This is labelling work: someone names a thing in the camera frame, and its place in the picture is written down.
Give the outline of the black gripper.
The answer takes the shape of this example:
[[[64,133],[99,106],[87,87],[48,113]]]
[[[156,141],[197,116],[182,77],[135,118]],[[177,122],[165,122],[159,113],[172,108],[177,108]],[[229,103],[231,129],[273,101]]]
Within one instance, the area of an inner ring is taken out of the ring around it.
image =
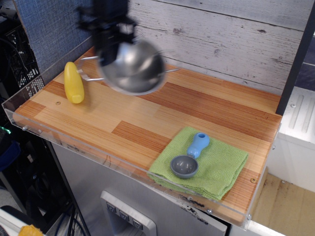
[[[79,6],[76,11],[80,29],[105,29],[94,35],[94,47],[101,66],[117,59],[120,43],[134,43],[137,24],[127,16],[127,0],[93,0],[91,6]],[[116,25],[119,31],[106,30]]]

